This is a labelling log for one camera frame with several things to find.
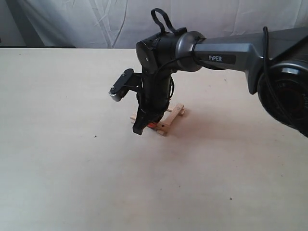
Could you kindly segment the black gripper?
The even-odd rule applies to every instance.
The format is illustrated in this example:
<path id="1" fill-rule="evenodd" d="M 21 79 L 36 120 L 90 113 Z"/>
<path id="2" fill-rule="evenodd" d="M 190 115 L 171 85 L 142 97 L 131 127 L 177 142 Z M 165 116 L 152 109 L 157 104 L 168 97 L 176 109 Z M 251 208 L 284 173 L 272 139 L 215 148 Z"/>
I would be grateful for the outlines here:
<path id="1" fill-rule="evenodd" d="M 142 86 L 137 92 L 137 115 L 148 116 L 151 120 L 149 128 L 156 128 L 161 121 L 174 93 L 174 80 L 171 72 L 160 72 L 147 75 L 140 73 Z"/>

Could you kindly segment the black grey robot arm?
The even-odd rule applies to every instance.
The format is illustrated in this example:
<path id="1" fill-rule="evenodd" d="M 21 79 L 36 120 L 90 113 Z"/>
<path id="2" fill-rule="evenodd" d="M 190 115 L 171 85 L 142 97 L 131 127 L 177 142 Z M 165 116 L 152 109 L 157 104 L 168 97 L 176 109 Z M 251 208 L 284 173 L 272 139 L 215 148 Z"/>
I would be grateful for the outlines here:
<path id="1" fill-rule="evenodd" d="M 136 44 L 142 67 L 139 107 L 133 132 L 157 123 L 172 96 L 177 71 L 234 70 L 246 76 L 266 112 L 308 134 L 308 29 L 299 27 L 223 38 L 205 38 L 181 29 L 162 31 Z"/>

